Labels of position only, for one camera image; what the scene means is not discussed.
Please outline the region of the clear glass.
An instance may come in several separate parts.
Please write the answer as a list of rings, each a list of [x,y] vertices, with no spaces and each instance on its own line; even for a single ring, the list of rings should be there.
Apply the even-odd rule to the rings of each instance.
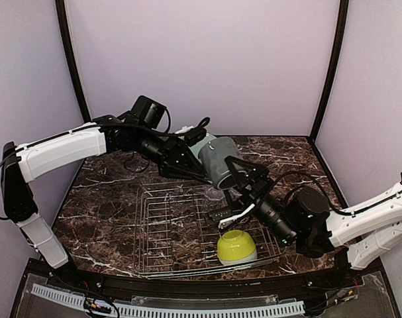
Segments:
[[[223,191],[214,187],[206,187],[204,194],[209,201],[220,201],[225,198]]]

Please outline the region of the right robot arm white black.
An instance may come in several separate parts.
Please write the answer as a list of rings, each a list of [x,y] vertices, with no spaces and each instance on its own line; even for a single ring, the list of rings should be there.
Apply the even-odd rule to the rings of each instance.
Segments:
[[[367,201],[346,209],[337,209],[323,186],[300,186],[278,202],[271,191],[286,177],[269,178],[265,166],[227,156],[225,163],[241,196],[235,201],[242,213],[219,223],[233,226],[237,219],[253,215],[284,245],[296,245],[296,251],[309,258],[342,247],[335,258],[341,267],[363,270],[402,242],[402,173],[400,182]],[[360,242],[344,247],[362,237]]]

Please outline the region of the grey mug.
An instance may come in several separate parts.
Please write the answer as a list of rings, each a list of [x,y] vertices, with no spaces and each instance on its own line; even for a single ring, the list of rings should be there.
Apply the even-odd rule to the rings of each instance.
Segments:
[[[242,159],[236,143],[228,136],[216,137],[207,134],[206,141],[198,152],[198,159],[202,163],[209,180],[214,188],[228,190],[236,186],[225,158],[232,156]]]

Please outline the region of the light green flower plate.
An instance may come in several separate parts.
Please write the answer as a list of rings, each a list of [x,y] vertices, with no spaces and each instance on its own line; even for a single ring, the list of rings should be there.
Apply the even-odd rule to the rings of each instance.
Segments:
[[[211,160],[214,157],[214,148],[211,146],[211,142],[216,138],[215,135],[207,133],[205,138],[189,147],[200,163],[204,163],[205,160]]]

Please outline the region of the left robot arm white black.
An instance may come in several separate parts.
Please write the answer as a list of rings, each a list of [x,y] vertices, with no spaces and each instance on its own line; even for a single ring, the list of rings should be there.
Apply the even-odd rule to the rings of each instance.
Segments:
[[[30,182],[53,170],[89,157],[117,151],[139,153],[158,167],[164,178],[199,180],[207,173],[190,148],[207,136],[205,117],[195,127],[178,132],[157,131],[166,106],[139,96],[131,110],[118,117],[105,115],[80,127],[36,142],[3,147],[0,163],[4,216],[57,270],[72,265],[72,258],[47,225],[34,201]]]

